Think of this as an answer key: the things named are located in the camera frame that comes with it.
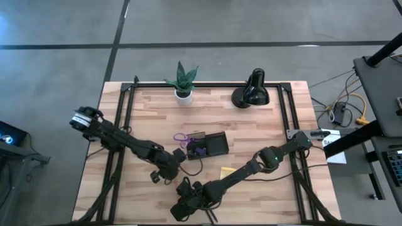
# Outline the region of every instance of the black floor stripe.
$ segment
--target black floor stripe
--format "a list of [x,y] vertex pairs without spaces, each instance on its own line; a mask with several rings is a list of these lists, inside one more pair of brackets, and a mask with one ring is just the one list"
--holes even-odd
[[119,25],[117,26],[116,35],[114,36],[113,47],[111,51],[111,55],[109,57],[109,61],[107,62],[105,77],[103,79],[103,83],[109,82],[112,77],[112,71],[114,62],[116,61],[117,50],[119,48],[119,43],[121,39],[121,34],[123,32],[124,22],[126,20],[126,13],[128,10],[128,6],[130,4],[130,0],[124,0],[123,7],[121,9],[121,14],[119,18]]
[[373,46],[389,41],[272,41],[272,42],[205,42],[205,43],[127,43],[120,49],[147,48],[234,48],[234,47],[290,47],[290,46]]
[[394,5],[396,6],[396,9],[398,9],[400,15],[402,15],[402,6],[401,3],[398,0],[392,0],[394,2]]
[[113,44],[72,44],[72,45],[0,45],[0,50],[76,50],[108,49]]

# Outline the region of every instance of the desk lamp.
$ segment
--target desk lamp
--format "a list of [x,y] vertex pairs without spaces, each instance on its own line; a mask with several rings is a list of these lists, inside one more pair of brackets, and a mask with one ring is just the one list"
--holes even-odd
[[250,105],[266,105],[269,103],[269,95],[264,88],[264,70],[254,69],[245,87],[239,87],[233,91],[232,102],[238,108],[248,108]]

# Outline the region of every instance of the scissors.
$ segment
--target scissors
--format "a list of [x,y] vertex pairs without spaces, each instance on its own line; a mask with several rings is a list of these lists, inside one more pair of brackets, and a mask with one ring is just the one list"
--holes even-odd
[[180,141],[180,147],[187,148],[187,145],[190,144],[192,141],[196,141],[195,138],[190,138],[188,135],[178,132],[173,136],[175,141]]

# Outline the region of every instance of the gray floor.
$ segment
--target gray floor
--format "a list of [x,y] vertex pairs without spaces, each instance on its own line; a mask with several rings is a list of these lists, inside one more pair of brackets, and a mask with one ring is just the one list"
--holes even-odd
[[[3,0],[0,45],[111,44],[123,2]],[[392,0],[131,0],[121,43],[381,41],[402,31],[401,20]],[[350,70],[354,58],[379,48],[125,49],[117,53],[111,80],[132,80],[134,75],[142,81],[173,79],[181,60],[185,68],[200,66],[197,80],[244,80],[261,67],[266,80],[314,84]],[[110,54],[109,49],[0,50],[0,90],[6,96],[0,98],[0,120],[32,133],[36,150],[52,157],[34,172],[20,197],[15,225],[70,220],[88,142],[68,122],[79,106],[97,106]],[[314,87],[311,95],[329,104],[346,78]],[[365,96],[362,89],[357,92]],[[362,109],[359,99],[351,97],[350,102]],[[370,107],[367,119],[375,119]],[[320,125],[332,127],[324,118]],[[402,215],[376,168],[384,201],[367,199],[373,192],[368,176],[332,177],[342,218],[399,225]]]

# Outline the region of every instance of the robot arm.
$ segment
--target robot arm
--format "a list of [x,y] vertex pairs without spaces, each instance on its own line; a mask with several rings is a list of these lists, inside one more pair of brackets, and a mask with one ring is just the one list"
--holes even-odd
[[196,181],[191,187],[190,181],[184,179],[176,189],[180,198],[170,212],[177,221],[182,221],[196,210],[213,210],[220,205],[222,196],[230,187],[256,173],[272,173],[278,169],[283,156],[297,150],[309,149],[312,145],[303,132],[298,132],[291,141],[280,147],[271,146],[261,149],[246,165],[222,180],[210,181],[204,185]]
[[185,160],[185,154],[180,148],[174,150],[172,155],[159,144],[136,139],[116,128],[112,122],[103,118],[101,111],[91,107],[80,107],[70,121],[70,125],[82,132],[83,137],[88,140],[91,137],[98,137],[102,146],[108,150],[117,150],[124,146],[139,159],[157,166],[159,172],[154,171],[151,174],[154,183],[160,181],[159,176],[166,180],[174,179],[178,174],[180,163]]

